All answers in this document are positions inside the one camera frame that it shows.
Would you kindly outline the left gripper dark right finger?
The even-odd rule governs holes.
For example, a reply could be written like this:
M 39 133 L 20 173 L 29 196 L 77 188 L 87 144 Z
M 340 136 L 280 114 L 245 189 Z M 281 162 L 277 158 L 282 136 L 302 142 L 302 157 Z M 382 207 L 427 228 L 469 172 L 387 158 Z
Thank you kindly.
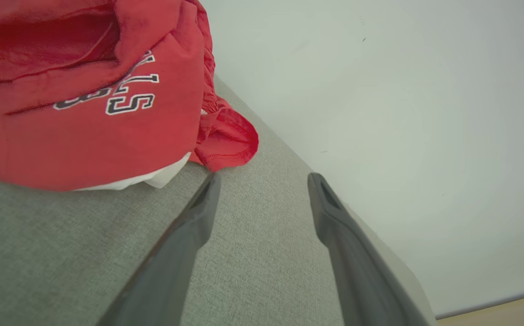
M 433 326 L 429 299 L 412 270 L 325 177 L 308 175 L 314 229 L 327 247 L 346 326 Z

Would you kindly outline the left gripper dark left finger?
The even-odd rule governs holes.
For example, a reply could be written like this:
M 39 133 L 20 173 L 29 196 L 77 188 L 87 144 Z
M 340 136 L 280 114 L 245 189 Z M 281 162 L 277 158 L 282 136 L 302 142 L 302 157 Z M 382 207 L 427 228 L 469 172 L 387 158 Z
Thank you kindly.
M 210 239 L 221 178 L 210 174 L 115 297 L 99 326 L 178 326 L 198 251 Z

